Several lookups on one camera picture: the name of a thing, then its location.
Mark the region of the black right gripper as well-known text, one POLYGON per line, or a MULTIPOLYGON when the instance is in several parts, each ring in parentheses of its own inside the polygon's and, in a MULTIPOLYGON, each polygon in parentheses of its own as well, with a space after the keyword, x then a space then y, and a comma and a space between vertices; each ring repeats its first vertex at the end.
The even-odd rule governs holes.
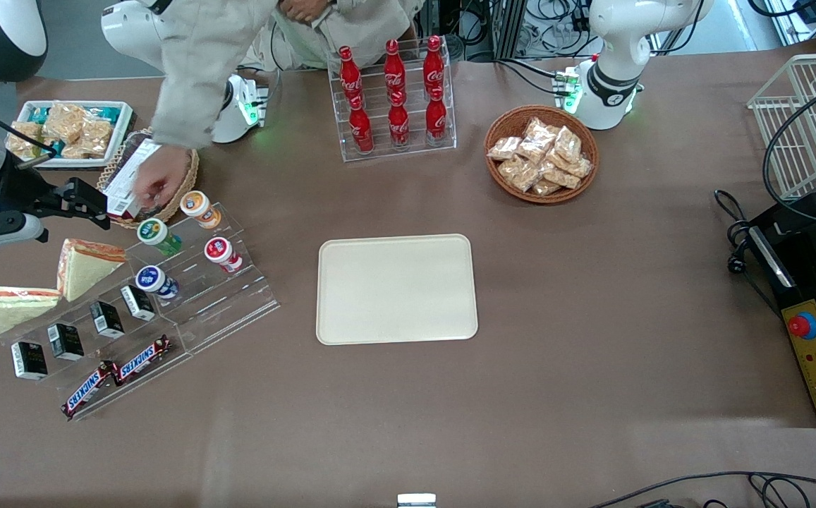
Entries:
POLYGON ((15 159, 6 159, 0 168, 0 212, 23 212, 37 218, 85 219, 108 231, 107 196, 80 178, 69 178, 56 186, 34 169, 18 169, 15 159))

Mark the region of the person's bare hand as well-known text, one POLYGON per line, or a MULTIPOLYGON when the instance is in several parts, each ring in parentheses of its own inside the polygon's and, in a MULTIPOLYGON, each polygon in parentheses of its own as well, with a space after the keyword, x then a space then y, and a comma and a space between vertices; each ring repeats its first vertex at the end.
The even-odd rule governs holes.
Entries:
POLYGON ((139 165, 134 193, 142 208, 168 205, 188 173, 188 149, 163 145, 139 165))
POLYGON ((326 0, 284 0, 279 2, 279 9, 287 19, 310 25, 323 16, 330 4, 326 0))

